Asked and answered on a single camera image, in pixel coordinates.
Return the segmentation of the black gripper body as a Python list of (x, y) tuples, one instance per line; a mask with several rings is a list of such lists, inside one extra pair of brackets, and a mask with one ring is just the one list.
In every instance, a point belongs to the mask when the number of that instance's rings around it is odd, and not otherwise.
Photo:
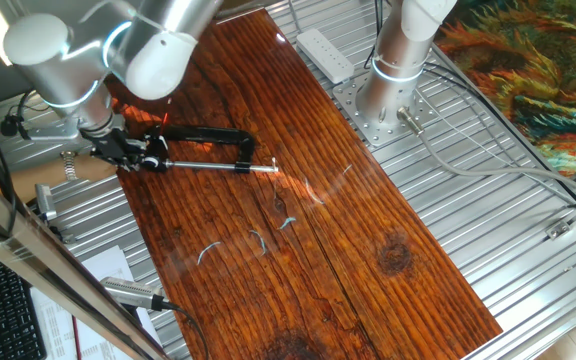
[(131, 139), (128, 133), (114, 128), (103, 136), (94, 136), (91, 132), (80, 131), (82, 137), (92, 144), (90, 155), (124, 169), (124, 157), (142, 155), (142, 141)]

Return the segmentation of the person's hand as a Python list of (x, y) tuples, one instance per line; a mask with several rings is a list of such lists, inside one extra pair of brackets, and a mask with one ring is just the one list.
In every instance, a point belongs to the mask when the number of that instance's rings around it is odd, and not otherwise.
[(74, 158), (75, 174), (78, 179), (91, 182), (100, 181), (116, 174), (117, 167), (89, 155), (78, 155)]

